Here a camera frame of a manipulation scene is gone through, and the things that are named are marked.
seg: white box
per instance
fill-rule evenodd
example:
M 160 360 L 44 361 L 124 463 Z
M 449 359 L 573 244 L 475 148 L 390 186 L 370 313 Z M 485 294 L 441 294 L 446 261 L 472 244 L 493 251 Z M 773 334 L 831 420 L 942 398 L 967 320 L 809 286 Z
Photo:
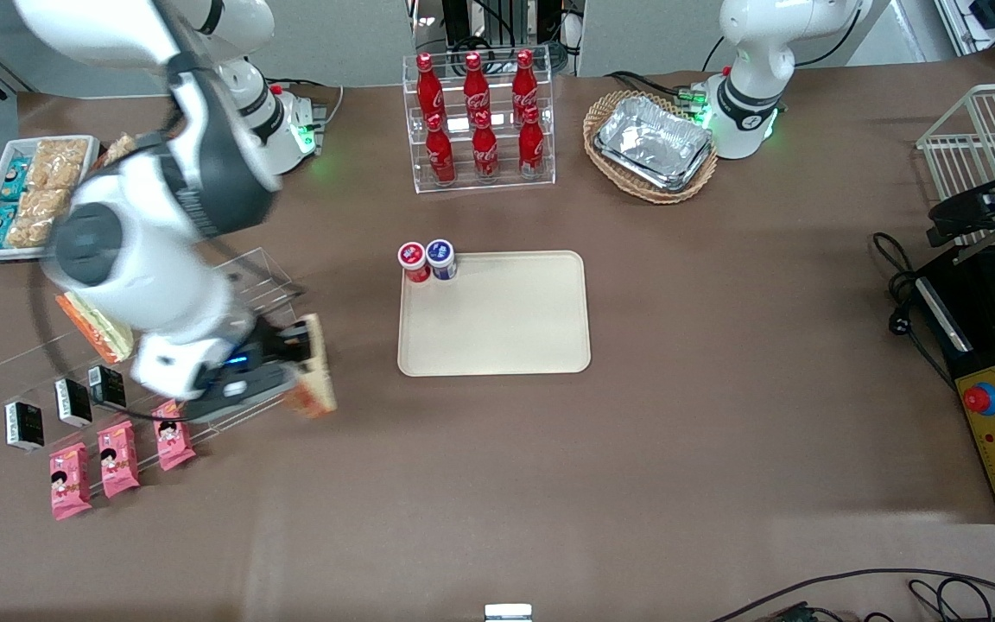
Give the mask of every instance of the white box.
M 79 181 L 83 181 L 87 173 L 90 173 L 91 165 L 98 159 L 98 139 L 94 136 L 84 134 L 72 134 L 70 136 L 45 136 L 41 138 L 17 138 L 10 141 L 3 149 L 3 158 L 0 159 L 0 192 L 3 190 L 3 182 L 7 177 L 7 169 L 10 161 L 19 156 L 33 157 L 36 153 L 36 144 L 45 139 L 50 141 L 68 141 L 68 139 L 83 138 L 87 141 L 86 155 L 83 156 L 83 166 L 79 167 Z M 19 261 L 38 259 L 44 255 L 44 247 L 36 248 L 3 248 L 0 249 L 1 261 Z

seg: bottle cap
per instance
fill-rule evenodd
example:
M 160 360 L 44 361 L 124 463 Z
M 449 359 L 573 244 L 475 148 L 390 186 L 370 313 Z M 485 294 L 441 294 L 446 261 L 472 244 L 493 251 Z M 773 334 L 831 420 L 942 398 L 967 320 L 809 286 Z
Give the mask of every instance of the bottle cap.
M 490 119 L 490 111 L 475 111 L 473 114 L 475 129 L 485 130 L 486 127 L 490 127 L 490 123 L 492 123 L 492 119 Z
M 425 247 L 420 243 L 402 244 L 398 249 L 398 263 L 406 270 L 415 270 L 425 265 Z
M 428 245 L 429 265 L 434 268 L 446 268 L 455 260 L 455 249 L 447 240 L 432 240 Z

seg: coca-cola bottle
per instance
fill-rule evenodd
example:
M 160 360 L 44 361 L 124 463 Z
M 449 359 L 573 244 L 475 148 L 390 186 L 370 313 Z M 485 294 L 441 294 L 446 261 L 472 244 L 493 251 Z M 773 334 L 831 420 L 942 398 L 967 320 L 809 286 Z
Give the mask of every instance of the coca-cola bottle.
M 432 73 L 432 55 L 428 52 L 418 54 L 417 68 L 420 71 L 417 79 L 417 103 L 421 106 L 425 123 L 431 117 L 438 118 L 443 123 L 443 119 L 447 118 L 443 107 L 443 86 L 440 86 L 440 79 Z
M 517 52 L 517 76 L 513 78 L 513 126 L 520 127 L 525 109 L 536 106 L 536 74 L 532 73 L 532 50 Z
M 494 136 L 494 130 L 490 129 L 490 111 L 478 111 L 472 118 L 474 138 L 471 139 L 471 145 L 474 147 L 474 172 L 478 174 L 478 181 L 492 184 L 494 178 L 498 176 L 498 138 Z
M 521 127 L 521 176 L 538 180 L 544 174 L 544 130 L 540 129 L 540 109 L 524 109 Z
M 466 79 L 463 81 L 463 98 L 466 100 L 466 118 L 475 130 L 480 113 L 485 111 L 486 127 L 490 126 L 490 84 L 482 75 L 482 56 L 478 52 L 466 53 Z
M 425 147 L 429 152 L 429 164 L 435 176 L 435 185 L 450 186 L 455 183 L 455 164 L 451 158 L 451 141 L 443 133 L 443 123 L 439 117 L 426 119 L 429 135 Z

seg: brown table surface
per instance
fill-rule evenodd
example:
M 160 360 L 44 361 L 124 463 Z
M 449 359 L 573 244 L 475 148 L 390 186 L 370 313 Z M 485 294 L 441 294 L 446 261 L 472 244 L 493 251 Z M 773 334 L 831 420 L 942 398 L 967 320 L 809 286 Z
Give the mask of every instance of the brown table surface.
M 672 207 L 583 153 L 608 79 L 557 82 L 554 187 L 438 196 L 412 190 L 398 88 L 349 90 L 269 223 L 228 239 L 309 287 L 296 307 L 323 318 L 339 413 L 273 409 L 55 523 L 47 462 L 4 446 L 0 410 L 0 618 L 480 619 L 526 601 L 544 622 L 710 619 L 854 568 L 995 579 L 959 406 L 885 330 L 889 271 L 867 250 L 887 230 L 928 257 L 913 142 L 986 82 L 995 54 L 801 71 L 761 152 Z M 23 96 L 21 127 L 110 141 L 165 107 Z M 400 374 L 394 251 L 434 237 L 579 252 L 589 369 Z M 28 274 L 0 265 L 0 361 L 36 346 Z M 794 598 L 919 615 L 899 578 Z

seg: beige tray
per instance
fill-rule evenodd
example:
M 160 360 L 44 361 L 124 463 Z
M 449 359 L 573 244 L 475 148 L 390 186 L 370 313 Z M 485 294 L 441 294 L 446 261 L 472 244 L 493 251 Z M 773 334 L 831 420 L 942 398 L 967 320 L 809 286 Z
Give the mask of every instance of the beige tray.
M 458 260 L 450 281 L 402 277 L 403 374 L 573 374 L 589 366 L 586 277 L 577 252 L 475 252 Z

